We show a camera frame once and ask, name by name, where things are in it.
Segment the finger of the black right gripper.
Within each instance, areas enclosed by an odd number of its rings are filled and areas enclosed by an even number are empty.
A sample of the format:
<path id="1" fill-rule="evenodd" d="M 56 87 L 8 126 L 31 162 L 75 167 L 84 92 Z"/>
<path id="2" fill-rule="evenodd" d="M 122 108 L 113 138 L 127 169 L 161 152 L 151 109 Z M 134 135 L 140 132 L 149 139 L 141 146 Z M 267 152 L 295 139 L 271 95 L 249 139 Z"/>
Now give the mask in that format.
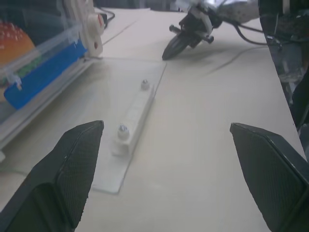
<path id="1" fill-rule="evenodd" d="M 172 39 L 172 57 L 179 55 L 187 46 L 194 43 L 198 37 L 195 34 L 181 32 Z"/>
<path id="2" fill-rule="evenodd" d="M 172 40 L 168 43 L 167 47 L 165 48 L 165 50 L 164 50 L 164 52 L 162 54 L 162 59 L 163 60 L 173 59 L 171 45 L 172 45 Z"/>

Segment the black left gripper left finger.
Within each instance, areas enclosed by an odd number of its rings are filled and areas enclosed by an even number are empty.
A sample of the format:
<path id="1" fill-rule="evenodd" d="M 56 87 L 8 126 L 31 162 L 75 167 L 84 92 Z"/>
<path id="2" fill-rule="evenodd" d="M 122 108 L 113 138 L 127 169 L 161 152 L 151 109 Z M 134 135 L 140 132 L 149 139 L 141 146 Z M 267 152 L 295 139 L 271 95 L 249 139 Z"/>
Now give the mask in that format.
<path id="1" fill-rule="evenodd" d="M 66 131 L 0 212 L 0 232 L 75 232 L 94 179 L 101 120 Z"/>

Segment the clear plastic food container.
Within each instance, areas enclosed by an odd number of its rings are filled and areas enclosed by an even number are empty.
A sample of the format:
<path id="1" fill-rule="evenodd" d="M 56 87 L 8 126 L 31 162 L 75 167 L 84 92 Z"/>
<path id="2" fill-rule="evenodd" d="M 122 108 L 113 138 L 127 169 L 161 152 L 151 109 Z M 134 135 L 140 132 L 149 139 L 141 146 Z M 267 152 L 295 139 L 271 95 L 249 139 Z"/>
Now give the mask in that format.
<path id="1" fill-rule="evenodd" d="M 62 49 L 81 40 L 82 26 L 67 15 L 61 0 L 0 0 L 0 21 L 17 25 L 35 46 L 22 57 L 0 68 L 1 125 L 14 114 L 28 114 L 26 105 L 42 92 L 22 108 L 15 109 L 5 99 L 5 90 L 12 85 L 17 85 L 21 90 L 22 78 Z"/>

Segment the orange toy burger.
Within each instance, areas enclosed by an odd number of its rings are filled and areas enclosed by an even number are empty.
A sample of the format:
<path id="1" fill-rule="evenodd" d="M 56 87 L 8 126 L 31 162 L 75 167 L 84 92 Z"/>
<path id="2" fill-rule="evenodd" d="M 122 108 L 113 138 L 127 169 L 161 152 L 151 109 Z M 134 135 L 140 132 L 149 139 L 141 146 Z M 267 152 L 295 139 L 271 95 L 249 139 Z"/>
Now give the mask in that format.
<path id="1" fill-rule="evenodd" d="M 17 25 L 0 21 L 0 68 L 34 49 L 31 38 Z"/>

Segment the white power strip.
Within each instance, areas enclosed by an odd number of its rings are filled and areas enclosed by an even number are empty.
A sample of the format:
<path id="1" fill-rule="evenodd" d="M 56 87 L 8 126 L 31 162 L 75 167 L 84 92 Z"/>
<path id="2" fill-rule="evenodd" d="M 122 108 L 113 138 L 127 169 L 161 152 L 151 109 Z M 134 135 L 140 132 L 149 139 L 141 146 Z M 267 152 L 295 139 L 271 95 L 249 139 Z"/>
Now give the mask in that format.
<path id="1" fill-rule="evenodd" d="M 80 38 L 90 57 L 101 54 L 101 35 L 105 23 L 101 14 L 95 12 L 94 0 L 63 0 L 69 17 L 82 26 Z"/>

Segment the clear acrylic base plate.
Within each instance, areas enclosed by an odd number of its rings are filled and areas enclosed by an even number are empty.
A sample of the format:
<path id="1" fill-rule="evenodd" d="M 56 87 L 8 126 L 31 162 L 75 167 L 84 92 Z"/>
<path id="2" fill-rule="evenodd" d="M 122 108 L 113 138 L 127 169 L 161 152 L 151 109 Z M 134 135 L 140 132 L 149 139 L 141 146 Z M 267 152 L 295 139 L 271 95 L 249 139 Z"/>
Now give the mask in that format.
<path id="1" fill-rule="evenodd" d="M 92 188 L 118 194 L 135 148 L 130 156 L 113 156 L 111 141 L 136 97 L 141 82 L 146 79 L 154 85 L 155 97 L 165 69 L 166 64 L 159 61 L 122 58 L 96 60 L 6 147 L 7 160 L 0 164 L 0 172 L 26 176 L 54 148 L 64 132 L 84 123 L 101 120 L 104 130 Z"/>

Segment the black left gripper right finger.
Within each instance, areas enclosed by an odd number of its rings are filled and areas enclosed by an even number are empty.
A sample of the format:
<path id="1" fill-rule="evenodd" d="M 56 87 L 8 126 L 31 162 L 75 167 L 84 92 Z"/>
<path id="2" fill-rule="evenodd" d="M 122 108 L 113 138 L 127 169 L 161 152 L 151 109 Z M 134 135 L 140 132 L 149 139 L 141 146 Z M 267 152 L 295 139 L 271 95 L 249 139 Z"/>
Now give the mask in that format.
<path id="1" fill-rule="evenodd" d="M 271 232 L 309 232 L 309 163 L 280 135 L 230 126 L 248 189 Z"/>

